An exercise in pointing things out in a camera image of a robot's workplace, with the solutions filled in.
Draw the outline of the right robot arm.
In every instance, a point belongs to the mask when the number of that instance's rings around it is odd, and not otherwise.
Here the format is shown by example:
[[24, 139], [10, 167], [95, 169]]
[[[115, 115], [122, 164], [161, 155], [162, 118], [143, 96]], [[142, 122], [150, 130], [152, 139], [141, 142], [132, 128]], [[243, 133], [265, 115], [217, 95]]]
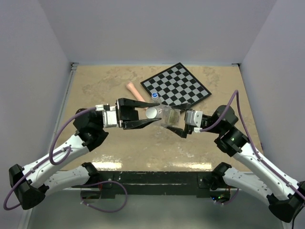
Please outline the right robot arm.
[[211, 189], [226, 184], [239, 188], [264, 202], [279, 220], [290, 223], [295, 219], [305, 204], [305, 183], [288, 176], [252, 146], [250, 138], [235, 127], [238, 117], [232, 107], [221, 105], [212, 116], [191, 109], [190, 104], [176, 108], [185, 112], [185, 127], [170, 127], [172, 132], [181, 138], [204, 129], [217, 134], [214, 141], [217, 147], [254, 175], [249, 177], [231, 165], [221, 163], [212, 172]]

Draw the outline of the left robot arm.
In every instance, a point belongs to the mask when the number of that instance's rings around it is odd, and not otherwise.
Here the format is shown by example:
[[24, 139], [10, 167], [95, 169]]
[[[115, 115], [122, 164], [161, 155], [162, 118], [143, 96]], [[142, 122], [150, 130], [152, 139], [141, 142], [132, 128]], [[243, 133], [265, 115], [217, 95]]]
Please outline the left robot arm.
[[[119, 98], [115, 106], [99, 104], [88, 109], [79, 109], [57, 132], [47, 155], [25, 166], [15, 164], [9, 169], [11, 190], [8, 196], [15, 194], [19, 206], [28, 210], [59, 190], [73, 186], [96, 186], [101, 177], [92, 163], [83, 163], [69, 171], [61, 169], [98, 148], [108, 136], [106, 128], [142, 129], [158, 121], [158, 118], [141, 120], [137, 111], [139, 108], [157, 106], [158, 103]], [[68, 123], [73, 123], [76, 132], [61, 146], [55, 147]]]

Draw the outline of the aluminium frame rail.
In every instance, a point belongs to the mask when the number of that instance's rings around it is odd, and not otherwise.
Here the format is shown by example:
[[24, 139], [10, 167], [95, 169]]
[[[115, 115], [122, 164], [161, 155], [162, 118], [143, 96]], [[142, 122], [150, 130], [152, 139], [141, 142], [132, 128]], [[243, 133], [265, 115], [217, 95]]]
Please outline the aluminium frame rail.
[[[62, 116], [64, 114], [66, 102], [67, 102], [67, 99], [68, 99], [69, 93], [70, 93], [71, 83], [74, 79], [74, 75], [76, 73], [78, 65], [79, 65], [78, 62], [72, 62], [70, 64], [70, 71], [69, 71], [68, 80], [67, 80], [67, 82], [65, 84], [65, 87], [64, 87], [63, 97], [60, 100], [61, 103], [60, 103], [59, 111], [56, 113], [57, 114], [56, 123], [55, 123], [55, 126], [54, 126], [54, 130], [53, 130], [52, 137], [51, 137], [51, 140], [50, 140], [50, 144], [49, 144], [49, 147], [48, 147], [48, 151], [47, 151], [46, 154], [49, 153], [50, 147], [52, 145], [52, 141], [54, 140], [54, 137], [55, 137], [58, 129], [60, 128]], [[33, 209], [31, 208], [29, 210], [24, 210], [23, 211], [23, 213], [21, 215], [19, 225], [18, 225], [18, 229], [26, 229], [28, 227], [32, 210]]]

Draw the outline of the black white checkerboard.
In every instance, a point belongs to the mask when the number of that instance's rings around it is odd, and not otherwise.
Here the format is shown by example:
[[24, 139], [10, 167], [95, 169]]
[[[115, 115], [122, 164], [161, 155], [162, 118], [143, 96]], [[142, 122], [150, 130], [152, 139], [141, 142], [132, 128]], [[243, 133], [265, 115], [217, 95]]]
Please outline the black white checkerboard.
[[157, 93], [161, 102], [194, 106], [212, 93], [182, 64], [177, 63], [141, 82], [148, 94]]

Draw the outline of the clear plastic bottle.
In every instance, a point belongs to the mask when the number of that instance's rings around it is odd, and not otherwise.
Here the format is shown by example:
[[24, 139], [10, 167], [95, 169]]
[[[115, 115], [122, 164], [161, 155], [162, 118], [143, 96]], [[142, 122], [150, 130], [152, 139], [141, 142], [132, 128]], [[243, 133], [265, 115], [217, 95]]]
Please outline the clear plastic bottle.
[[157, 121], [157, 125], [159, 126], [177, 126], [179, 124], [181, 112], [178, 109], [173, 109], [167, 105], [160, 105], [156, 107], [157, 109], [157, 118], [161, 118], [161, 120]]
[[150, 99], [150, 102], [151, 103], [158, 103], [158, 104], [161, 104], [162, 103], [162, 101], [161, 101], [161, 98], [159, 97], [158, 99]]

